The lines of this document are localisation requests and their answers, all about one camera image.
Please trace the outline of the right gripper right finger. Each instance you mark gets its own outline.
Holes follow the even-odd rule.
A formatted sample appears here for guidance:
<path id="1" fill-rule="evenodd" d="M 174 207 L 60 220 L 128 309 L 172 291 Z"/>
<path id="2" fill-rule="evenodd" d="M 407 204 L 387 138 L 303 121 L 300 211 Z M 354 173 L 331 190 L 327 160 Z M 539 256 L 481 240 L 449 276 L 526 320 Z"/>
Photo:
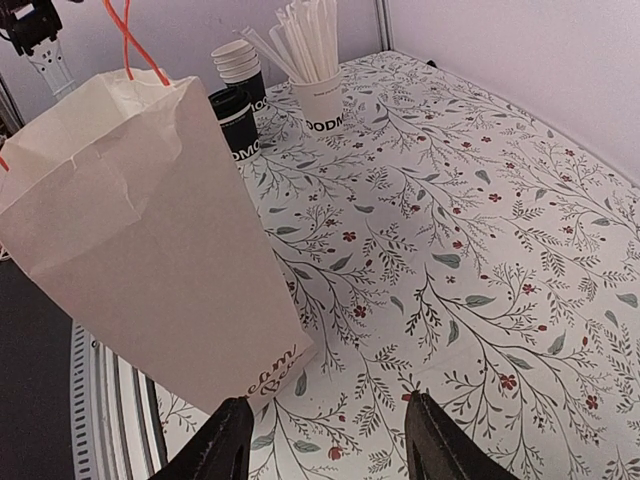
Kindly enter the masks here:
<path id="1" fill-rule="evenodd" d="M 485 454 L 432 399 L 414 391 L 405 414 L 410 479 L 516 480 Z"/>

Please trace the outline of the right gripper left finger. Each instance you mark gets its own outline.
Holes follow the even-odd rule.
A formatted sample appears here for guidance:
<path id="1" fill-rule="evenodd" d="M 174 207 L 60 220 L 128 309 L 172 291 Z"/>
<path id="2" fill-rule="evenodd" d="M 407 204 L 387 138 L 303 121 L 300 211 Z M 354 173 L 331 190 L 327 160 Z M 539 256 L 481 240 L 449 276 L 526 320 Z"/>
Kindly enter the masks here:
<path id="1" fill-rule="evenodd" d="M 247 399 L 226 399 L 154 480 L 247 480 L 253 427 Z"/>

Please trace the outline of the paper takeout bag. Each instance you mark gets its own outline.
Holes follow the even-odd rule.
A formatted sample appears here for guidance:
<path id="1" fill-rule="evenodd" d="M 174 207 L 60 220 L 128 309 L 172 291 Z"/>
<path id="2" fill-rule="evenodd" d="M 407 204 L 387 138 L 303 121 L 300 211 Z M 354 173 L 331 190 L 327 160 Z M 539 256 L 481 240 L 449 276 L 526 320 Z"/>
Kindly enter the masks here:
<path id="1" fill-rule="evenodd" d="M 1 243 L 74 321 L 206 413 L 315 353 L 200 79 L 92 77 L 1 151 Z"/>

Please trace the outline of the black white paper cup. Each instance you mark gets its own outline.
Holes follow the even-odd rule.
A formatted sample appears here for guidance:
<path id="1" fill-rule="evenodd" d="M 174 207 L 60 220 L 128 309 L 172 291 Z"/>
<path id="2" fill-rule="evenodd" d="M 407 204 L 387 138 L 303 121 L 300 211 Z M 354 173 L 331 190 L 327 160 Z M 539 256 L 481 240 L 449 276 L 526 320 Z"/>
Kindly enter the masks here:
<path id="1" fill-rule="evenodd" d="M 236 162 L 252 160 L 261 153 L 259 135 L 251 111 L 233 120 L 220 120 L 219 123 Z"/>

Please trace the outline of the black plastic cup lid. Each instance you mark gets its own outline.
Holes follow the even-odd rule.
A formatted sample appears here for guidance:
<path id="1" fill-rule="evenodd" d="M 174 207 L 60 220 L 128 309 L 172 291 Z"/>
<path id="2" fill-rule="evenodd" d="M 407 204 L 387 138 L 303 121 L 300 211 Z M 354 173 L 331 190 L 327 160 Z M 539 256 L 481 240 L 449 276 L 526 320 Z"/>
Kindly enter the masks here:
<path id="1" fill-rule="evenodd" d="M 251 105 L 250 94 L 239 87 L 227 87 L 208 96 L 209 103 L 219 121 L 240 113 Z"/>

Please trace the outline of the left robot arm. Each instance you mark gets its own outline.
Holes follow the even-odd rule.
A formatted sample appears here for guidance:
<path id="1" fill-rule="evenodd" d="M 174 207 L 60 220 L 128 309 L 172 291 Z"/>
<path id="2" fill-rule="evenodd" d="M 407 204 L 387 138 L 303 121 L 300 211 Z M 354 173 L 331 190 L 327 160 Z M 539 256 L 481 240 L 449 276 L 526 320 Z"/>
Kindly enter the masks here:
<path id="1" fill-rule="evenodd" d="M 33 54 L 28 59 L 45 80 L 57 101 L 76 88 L 75 79 L 65 61 L 59 39 L 43 40 L 33 48 Z"/>

